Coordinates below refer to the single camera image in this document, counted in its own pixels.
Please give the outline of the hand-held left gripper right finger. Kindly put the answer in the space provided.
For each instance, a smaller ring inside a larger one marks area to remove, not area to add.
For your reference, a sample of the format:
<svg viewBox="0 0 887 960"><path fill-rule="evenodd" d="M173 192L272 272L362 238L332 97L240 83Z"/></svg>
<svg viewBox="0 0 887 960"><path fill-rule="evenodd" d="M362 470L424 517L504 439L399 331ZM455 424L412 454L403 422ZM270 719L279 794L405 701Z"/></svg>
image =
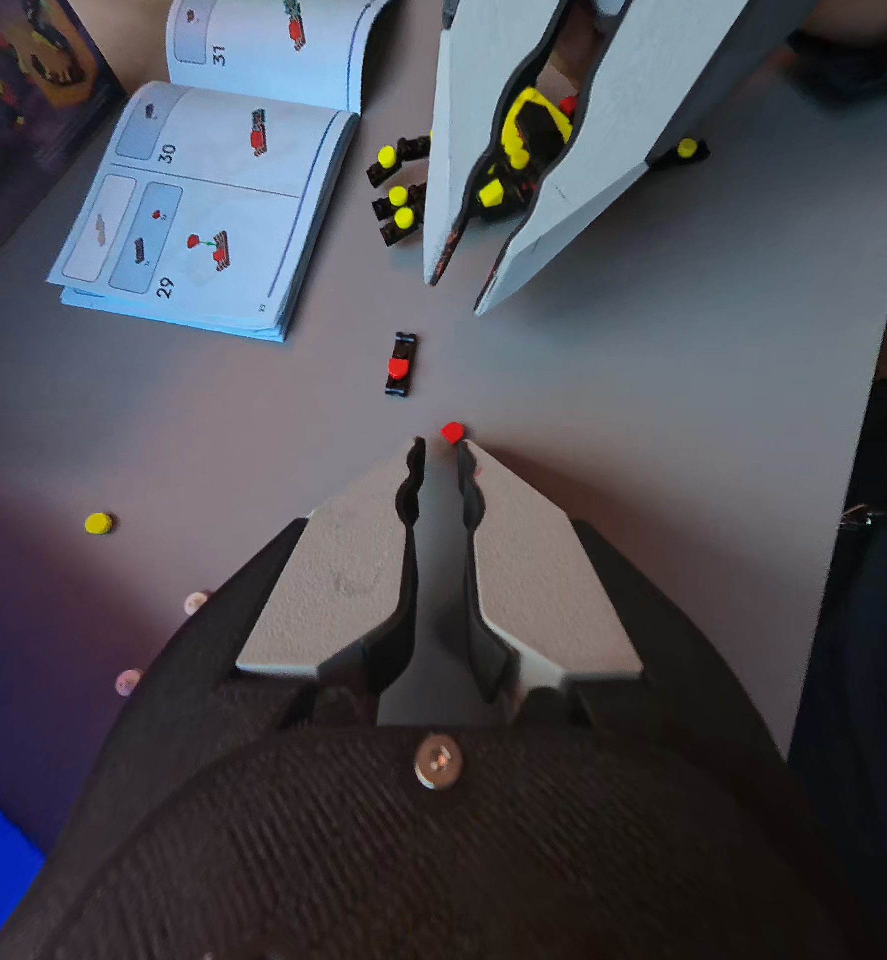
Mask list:
<svg viewBox="0 0 887 960"><path fill-rule="evenodd" d="M635 682L643 662L569 516L470 440L457 444L466 652L508 716L536 690Z"/></svg>

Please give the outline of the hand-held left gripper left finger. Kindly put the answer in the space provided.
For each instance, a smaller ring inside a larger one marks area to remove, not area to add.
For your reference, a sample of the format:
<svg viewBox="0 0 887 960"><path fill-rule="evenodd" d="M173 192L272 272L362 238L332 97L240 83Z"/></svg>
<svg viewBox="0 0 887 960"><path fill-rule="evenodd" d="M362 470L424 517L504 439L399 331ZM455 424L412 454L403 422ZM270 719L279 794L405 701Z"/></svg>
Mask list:
<svg viewBox="0 0 887 960"><path fill-rule="evenodd" d="M415 527L426 440L414 437L307 518L235 666L379 698L415 649Z"/></svg>

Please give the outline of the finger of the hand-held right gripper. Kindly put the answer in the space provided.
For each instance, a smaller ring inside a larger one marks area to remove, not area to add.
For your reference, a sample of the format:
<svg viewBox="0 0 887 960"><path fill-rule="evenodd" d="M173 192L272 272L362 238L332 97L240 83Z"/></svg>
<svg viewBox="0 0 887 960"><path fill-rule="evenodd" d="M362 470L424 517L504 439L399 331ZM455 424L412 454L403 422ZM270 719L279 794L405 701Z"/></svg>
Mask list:
<svg viewBox="0 0 887 960"><path fill-rule="evenodd" d="M539 75L564 1L444 2L423 224L423 274L435 286L470 216L472 186L500 145L510 102Z"/></svg>
<svg viewBox="0 0 887 960"><path fill-rule="evenodd" d="M478 316L520 291L643 176L660 136L746 7L629 3L584 90L578 128L494 264Z"/></svg>

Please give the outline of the black and yellow lego model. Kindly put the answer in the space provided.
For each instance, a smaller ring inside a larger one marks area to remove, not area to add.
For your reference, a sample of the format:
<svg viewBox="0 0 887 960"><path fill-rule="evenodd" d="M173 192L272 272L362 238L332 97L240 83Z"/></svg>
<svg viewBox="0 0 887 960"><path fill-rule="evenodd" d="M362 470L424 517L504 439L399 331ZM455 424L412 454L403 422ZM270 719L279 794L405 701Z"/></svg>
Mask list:
<svg viewBox="0 0 887 960"><path fill-rule="evenodd" d="M513 101L503 121L497 152L475 181L469 219L498 222L526 212L533 202L541 176L556 162L573 135L578 98L573 95L554 104L534 87L525 88ZM366 170L374 188L385 185L412 162L429 159L431 130L425 136L399 138L385 145ZM706 140L681 138L654 163L653 169L686 167L706 161L711 151ZM416 234L426 219L427 183L391 186L385 197L372 202L380 234L390 248Z"/></svg>

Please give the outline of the black lego plate with red tile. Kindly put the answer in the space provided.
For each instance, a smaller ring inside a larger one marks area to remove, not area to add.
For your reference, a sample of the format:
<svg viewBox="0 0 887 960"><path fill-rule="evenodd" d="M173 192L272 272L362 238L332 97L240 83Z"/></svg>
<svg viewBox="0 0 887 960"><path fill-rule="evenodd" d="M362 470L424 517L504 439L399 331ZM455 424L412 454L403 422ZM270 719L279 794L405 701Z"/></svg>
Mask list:
<svg viewBox="0 0 887 960"><path fill-rule="evenodd" d="M406 399L410 396L414 364L420 338L414 333L395 334L387 367L385 395Z"/></svg>

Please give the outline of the person's right forearm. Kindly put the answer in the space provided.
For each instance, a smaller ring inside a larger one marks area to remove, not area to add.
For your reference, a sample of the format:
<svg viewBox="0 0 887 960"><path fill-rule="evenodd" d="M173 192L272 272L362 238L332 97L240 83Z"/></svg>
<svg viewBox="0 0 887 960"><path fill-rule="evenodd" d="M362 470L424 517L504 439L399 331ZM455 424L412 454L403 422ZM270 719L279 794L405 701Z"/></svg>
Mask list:
<svg viewBox="0 0 887 960"><path fill-rule="evenodd" d="M787 38L790 73L821 102L887 95L887 1L821 1Z"/></svg>

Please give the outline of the lego instruction booklet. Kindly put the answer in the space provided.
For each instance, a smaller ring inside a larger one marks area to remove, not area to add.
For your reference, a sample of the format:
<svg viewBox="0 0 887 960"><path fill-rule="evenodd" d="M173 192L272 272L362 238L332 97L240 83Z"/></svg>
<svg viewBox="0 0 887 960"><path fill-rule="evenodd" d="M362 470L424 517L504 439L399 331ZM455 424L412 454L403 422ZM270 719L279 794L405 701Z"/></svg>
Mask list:
<svg viewBox="0 0 887 960"><path fill-rule="evenodd" d="M47 278L61 302L283 343L386 1L179 1Z"/></svg>

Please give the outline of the dark purple lego box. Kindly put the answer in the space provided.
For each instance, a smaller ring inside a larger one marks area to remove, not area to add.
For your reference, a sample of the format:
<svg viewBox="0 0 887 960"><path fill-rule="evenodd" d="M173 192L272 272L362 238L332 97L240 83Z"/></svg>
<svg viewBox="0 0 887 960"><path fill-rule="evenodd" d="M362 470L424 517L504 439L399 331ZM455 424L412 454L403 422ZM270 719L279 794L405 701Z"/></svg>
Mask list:
<svg viewBox="0 0 887 960"><path fill-rule="evenodd" d="M68 2L0 1L0 249L124 96Z"/></svg>

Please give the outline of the person's dark trousers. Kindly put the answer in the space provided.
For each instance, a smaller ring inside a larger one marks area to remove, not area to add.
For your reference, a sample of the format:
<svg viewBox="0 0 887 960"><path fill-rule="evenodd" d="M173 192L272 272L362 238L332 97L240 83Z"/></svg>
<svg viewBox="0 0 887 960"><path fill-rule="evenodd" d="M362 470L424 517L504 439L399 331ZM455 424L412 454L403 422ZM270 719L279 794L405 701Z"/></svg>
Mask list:
<svg viewBox="0 0 887 960"><path fill-rule="evenodd" d="M869 393L789 765L887 942L887 379Z"/></svg>

